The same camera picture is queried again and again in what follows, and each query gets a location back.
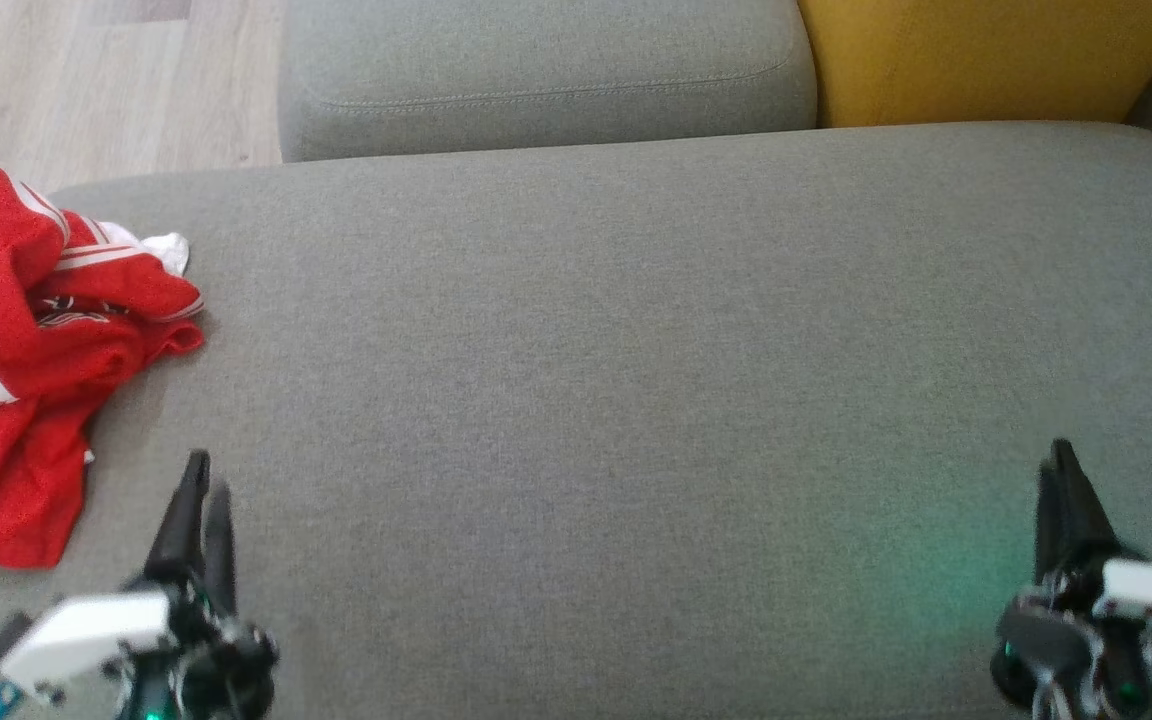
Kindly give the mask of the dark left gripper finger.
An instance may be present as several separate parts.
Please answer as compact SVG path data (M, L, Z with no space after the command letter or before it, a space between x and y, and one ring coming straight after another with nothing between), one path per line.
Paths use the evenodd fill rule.
M218 612L237 612L236 548L227 483L212 488L204 520L204 588Z
M204 574L202 520L210 488L209 450L191 450L174 488L154 541L143 562L151 582L200 588Z

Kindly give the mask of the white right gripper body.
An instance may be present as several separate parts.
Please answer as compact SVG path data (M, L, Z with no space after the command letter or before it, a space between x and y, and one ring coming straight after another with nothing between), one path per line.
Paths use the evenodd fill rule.
M1030 720L1152 720L1152 561L1052 571L996 621L991 676Z

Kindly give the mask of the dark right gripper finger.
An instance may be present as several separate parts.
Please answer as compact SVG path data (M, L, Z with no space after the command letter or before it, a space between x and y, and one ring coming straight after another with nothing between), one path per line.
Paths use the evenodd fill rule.
M1053 560L1056 568L1084 564L1089 558L1102 553L1123 552L1105 507L1091 479L1079 465L1069 439L1058 438L1052 444L1052 501Z
M1056 568L1061 559L1062 510L1058 487L1058 468L1039 465L1036 501L1034 570L1036 584Z

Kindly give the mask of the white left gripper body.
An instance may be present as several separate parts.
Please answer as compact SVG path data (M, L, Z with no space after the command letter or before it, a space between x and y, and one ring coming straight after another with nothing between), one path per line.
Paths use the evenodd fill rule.
M59 707L70 680L101 673L120 687L113 720L265 720L278 662L273 637L218 612L204 584L141 578L33 617L0 662L0 682L18 685L22 702Z

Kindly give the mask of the red shorts with white stripe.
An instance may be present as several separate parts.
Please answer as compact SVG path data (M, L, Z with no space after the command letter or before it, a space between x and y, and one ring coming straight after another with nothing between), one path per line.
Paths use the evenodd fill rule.
M67 247L65 209L0 168L0 566L54 568L84 506L88 427L114 393L162 356L204 344L196 316L35 318L26 293Z

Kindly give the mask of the red Bulls basketball jersey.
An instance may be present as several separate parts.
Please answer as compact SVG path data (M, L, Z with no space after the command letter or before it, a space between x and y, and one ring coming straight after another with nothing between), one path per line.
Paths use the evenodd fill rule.
M70 316L128 316L166 325L204 310L200 290L185 278L191 242L172 232L138 237L123 225L65 210L70 238L55 268L26 293L40 323Z

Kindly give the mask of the large grey sofa seat cushion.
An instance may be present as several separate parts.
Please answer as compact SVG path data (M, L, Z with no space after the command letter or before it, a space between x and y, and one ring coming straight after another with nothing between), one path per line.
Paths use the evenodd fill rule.
M947 124L115 179L206 343L93 424L65 560L230 484L270 720L1018 720L990 676L1069 438L1152 558L1152 132Z

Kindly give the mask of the big yellow sofa back cushion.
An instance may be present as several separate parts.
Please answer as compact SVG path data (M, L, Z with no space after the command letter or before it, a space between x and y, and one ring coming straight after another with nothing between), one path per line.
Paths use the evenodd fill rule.
M1152 0L797 0L823 127L1120 123L1152 81Z

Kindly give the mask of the small grey sofa seat cushion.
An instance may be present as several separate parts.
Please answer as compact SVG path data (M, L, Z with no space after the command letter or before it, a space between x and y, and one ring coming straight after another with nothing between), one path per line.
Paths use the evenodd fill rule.
M817 126L797 0L287 0L285 162Z

